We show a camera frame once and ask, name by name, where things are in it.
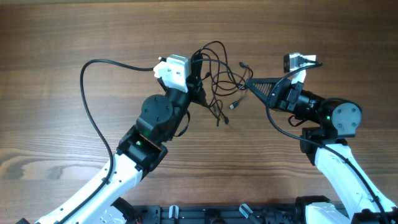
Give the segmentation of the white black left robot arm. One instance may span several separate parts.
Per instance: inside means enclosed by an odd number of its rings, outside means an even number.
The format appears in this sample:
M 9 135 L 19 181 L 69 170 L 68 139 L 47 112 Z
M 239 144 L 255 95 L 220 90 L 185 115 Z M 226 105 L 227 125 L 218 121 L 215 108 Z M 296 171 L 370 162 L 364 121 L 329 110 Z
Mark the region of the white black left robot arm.
M 135 125 L 122 137 L 109 161 L 76 194 L 38 223 L 139 223 L 139 214 L 121 198 L 152 172 L 167 154 L 164 143 L 177 136 L 190 103 L 205 105 L 203 57 L 172 54 L 151 70 L 165 90 L 142 104 Z

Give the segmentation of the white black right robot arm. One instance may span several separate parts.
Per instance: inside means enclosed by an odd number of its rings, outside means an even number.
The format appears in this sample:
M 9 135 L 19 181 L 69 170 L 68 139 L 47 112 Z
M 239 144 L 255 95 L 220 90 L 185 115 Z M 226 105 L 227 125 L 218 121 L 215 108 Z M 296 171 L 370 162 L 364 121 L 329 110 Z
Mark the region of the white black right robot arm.
M 341 98 L 323 98 L 303 88 L 303 82 L 284 78 L 251 78 L 247 87 L 265 104 L 266 110 L 290 113 L 302 128 L 300 150 L 330 182 L 347 217 L 334 211 L 322 197 L 300 198 L 303 220 L 310 222 L 396 223 L 397 205 L 372 183 L 356 162 L 348 138 L 356 135 L 361 107 Z

